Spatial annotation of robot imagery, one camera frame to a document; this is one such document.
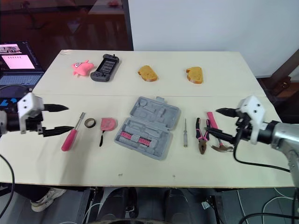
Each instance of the screwdriver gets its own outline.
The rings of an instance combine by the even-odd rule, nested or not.
[[[70,148],[71,148],[71,145],[73,143],[73,141],[75,140],[76,138],[76,135],[77,135],[77,130],[81,124],[81,121],[83,120],[85,116],[85,113],[83,112],[76,124],[76,126],[74,127],[74,129],[71,129],[71,132],[69,133],[69,135],[66,137],[65,141],[64,141],[64,144],[61,146],[61,150],[62,151],[69,151]]]
[[[185,130],[184,130],[184,147],[187,147],[187,126],[186,126],[186,118],[185,118]]]

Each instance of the white sneaker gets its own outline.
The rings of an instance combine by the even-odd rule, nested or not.
[[[60,197],[66,192],[64,189],[58,188],[50,188],[48,193],[42,197],[42,199],[38,200],[37,202],[31,202],[31,209],[35,212],[44,211],[48,208],[54,201],[55,198]]]

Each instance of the gray plastic tool case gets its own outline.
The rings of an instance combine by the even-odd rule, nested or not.
[[[171,140],[169,130],[173,129],[180,114],[180,109],[165,103],[157,97],[152,100],[139,97],[114,141],[121,146],[133,149],[156,160],[164,159],[166,149]],[[130,139],[121,136],[125,133]],[[140,143],[146,140],[149,146]]]

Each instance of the pink tape measure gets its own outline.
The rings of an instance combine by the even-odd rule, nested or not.
[[[113,118],[102,118],[101,122],[101,141],[100,141],[100,147],[103,145],[103,134],[106,131],[112,131],[116,128],[116,120]]]

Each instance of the hammer head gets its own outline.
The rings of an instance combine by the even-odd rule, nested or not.
[[[212,146],[212,149],[215,149],[217,152],[221,152],[221,153],[226,153],[226,152],[233,152],[234,151],[234,148],[229,146],[229,147],[226,147],[224,145],[219,145],[219,147],[216,147],[216,146]]]

